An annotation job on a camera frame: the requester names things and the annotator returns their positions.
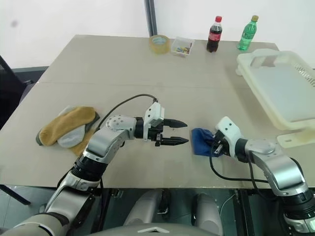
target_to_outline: red bottle label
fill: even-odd
[[[221,34],[217,34],[217,33],[209,33],[209,39],[212,41],[219,41],[221,38]]]

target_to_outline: coca-cola bottle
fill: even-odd
[[[221,26],[222,16],[216,16],[215,23],[211,26],[208,43],[207,43],[207,51],[208,52],[216,52],[219,46],[219,41],[221,38],[222,33],[222,26]]]

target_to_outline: white wall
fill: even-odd
[[[254,41],[274,42],[315,68],[315,0],[155,0],[155,7],[159,33],[205,40],[216,15],[222,16],[221,39],[232,41],[258,15]]]
[[[47,66],[75,34],[148,37],[143,0],[0,0],[0,55]]]
[[[253,14],[254,41],[275,42],[315,68],[315,0],[155,0],[157,30],[207,39],[222,15],[222,40],[240,39]],[[0,0],[0,55],[12,68],[47,66],[75,34],[147,37],[143,0]]]

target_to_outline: green plastic bottle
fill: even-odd
[[[249,22],[242,33],[242,38],[239,44],[237,45],[237,48],[241,51],[246,51],[251,44],[252,38],[254,38],[254,35],[257,31],[257,25],[256,22],[258,21],[258,16],[252,16],[251,22]]]

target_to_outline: clear plastic box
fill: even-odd
[[[194,43],[194,39],[176,37],[172,44],[171,52],[182,56],[188,56],[191,53]]]

